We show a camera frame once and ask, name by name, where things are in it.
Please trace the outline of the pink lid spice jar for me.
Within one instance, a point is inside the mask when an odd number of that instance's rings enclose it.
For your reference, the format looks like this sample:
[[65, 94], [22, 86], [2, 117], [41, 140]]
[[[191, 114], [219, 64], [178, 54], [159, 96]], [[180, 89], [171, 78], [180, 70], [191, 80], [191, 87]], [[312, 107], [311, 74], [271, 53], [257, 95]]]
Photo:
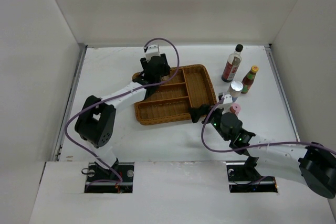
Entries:
[[241, 111], [241, 107], [237, 103], [233, 103], [229, 108], [230, 113], [233, 113], [235, 115], [238, 115]]

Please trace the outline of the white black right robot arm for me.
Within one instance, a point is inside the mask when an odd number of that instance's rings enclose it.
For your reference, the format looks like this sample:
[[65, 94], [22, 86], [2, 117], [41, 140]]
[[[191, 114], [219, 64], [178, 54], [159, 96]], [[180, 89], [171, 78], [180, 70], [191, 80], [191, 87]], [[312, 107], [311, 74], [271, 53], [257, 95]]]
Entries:
[[213, 106], [204, 125], [210, 124], [229, 149], [247, 156], [244, 175], [251, 180], [279, 177], [301, 183], [314, 193], [328, 199], [335, 198], [335, 151], [315, 142], [275, 142], [243, 129], [237, 115]]

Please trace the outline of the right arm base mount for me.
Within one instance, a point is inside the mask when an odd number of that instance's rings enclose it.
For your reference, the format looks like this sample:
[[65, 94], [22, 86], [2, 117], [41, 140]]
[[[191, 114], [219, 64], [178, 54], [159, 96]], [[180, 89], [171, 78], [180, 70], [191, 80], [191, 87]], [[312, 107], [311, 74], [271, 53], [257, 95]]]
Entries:
[[244, 162], [226, 163], [229, 191], [231, 193], [277, 193], [274, 177], [261, 176]]

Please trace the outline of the yellow cap red sauce bottle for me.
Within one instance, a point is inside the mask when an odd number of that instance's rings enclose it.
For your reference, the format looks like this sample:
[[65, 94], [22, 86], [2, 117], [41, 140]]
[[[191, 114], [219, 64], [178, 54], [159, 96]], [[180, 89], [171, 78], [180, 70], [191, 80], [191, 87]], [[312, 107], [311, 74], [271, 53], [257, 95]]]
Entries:
[[244, 76], [242, 80], [243, 89], [241, 91], [243, 94], [248, 93], [249, 89], [254, 83], [254, 80], [255, 80], [255, 77], [258, 71], [259, 71], [259, 67], [257, 65], [254, 65], [250, 68], [250, 71]]

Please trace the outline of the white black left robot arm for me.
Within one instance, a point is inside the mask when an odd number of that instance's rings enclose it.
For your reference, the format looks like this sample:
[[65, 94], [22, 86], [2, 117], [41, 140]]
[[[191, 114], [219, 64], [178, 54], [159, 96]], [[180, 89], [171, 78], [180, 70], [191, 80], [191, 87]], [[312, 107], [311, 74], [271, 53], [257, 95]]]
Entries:
[[90, 144], [97, 155], [100, 175], [113, 181], [118, 175], [118, 160], [112, 155], [112, 137], [118, 112], [134, 106], [135, 117], [142, 125], [192, 120], [197, 122], [215, 103], [209, 74], [203, 65], [170, 68], [165, 54], [155, 53], [151, 59], [141, 58], [142, 71], [133, 75], [132, 82], [117, 93], [104, 98], [89, 96], [76, 123], [75, 131]]

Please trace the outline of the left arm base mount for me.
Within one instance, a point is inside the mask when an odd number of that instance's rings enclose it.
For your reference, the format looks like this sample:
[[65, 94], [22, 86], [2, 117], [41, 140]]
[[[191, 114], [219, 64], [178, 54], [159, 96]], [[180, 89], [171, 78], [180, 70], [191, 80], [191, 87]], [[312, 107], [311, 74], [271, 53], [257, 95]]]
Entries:
[[111, 170], [98, 166], [96, 162], [89, 163], [81, 173], [86, 176], [86, 194], [128, 194], [133, 192], [134, 163], [118, 163], [113, 166], [122, 178], [122, 182]]

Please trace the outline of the dark soy sauce bottle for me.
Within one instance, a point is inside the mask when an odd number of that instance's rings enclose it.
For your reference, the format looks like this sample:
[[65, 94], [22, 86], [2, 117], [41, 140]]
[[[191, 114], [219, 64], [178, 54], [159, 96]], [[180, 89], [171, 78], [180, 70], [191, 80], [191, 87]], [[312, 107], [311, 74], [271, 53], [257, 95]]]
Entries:
[[241, 44], [237, 44], [235, 47], [235, 51], [229, 55], [226, 66], [224, 68], [223, 74], [222, 74], [222, 80], [224, 82], [231, 82], [233, 81], [235, 74], [238, 70], [238, 67], [241, 63], [241, 52], [243, 50], [244, 46]]

